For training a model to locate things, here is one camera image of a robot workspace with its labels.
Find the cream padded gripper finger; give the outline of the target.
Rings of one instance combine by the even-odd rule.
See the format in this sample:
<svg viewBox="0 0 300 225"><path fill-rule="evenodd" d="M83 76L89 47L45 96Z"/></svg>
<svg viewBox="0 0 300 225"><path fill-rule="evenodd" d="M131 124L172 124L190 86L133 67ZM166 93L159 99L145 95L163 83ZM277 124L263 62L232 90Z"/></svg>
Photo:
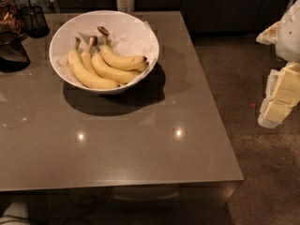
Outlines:
<svg viewBox="0 0 300 225"><path fill-rule="evenodd" d="M300 64L288 62L281 70L272 69L267 78L258 124L276 128L300 102Z"/></svg>
<svg viewBox="0 0 300 225"><path fill-rule="evenodd" d="M256 37L256 41L264 45L276 44L278 37L278 26L279 22L273 23Z"/></svg>

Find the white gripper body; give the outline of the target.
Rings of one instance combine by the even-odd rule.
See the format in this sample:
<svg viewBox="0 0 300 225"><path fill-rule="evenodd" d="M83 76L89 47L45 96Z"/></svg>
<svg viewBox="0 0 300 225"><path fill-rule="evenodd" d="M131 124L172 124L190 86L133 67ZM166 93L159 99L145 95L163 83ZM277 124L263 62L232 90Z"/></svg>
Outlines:
<svg viewBox="0 0 300 225"><path fill-rule="evenodd" d="M300 62L300 5L293 4L277 28L276 54L289 62Z"/></svg>

